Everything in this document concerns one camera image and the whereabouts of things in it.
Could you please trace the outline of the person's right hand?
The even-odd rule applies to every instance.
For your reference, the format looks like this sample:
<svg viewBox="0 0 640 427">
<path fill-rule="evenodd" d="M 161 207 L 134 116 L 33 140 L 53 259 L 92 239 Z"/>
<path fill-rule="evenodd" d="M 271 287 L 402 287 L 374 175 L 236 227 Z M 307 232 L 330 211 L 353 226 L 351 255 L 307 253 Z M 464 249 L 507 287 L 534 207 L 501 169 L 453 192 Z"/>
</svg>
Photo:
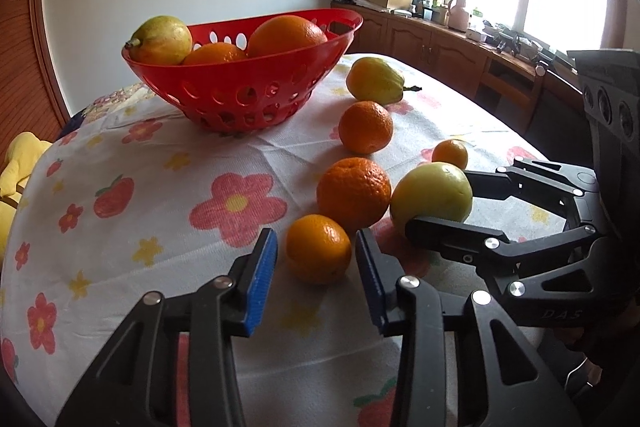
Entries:
<svg viewBox="0 0 640 427">
<path fill-rule="evenodd" d="M 582 352 L 568 349 L 551 329 L 544 331 L 537 352 L 568 395 L 580 395 L 600 383 L 602 369 Z"/>
</svg>

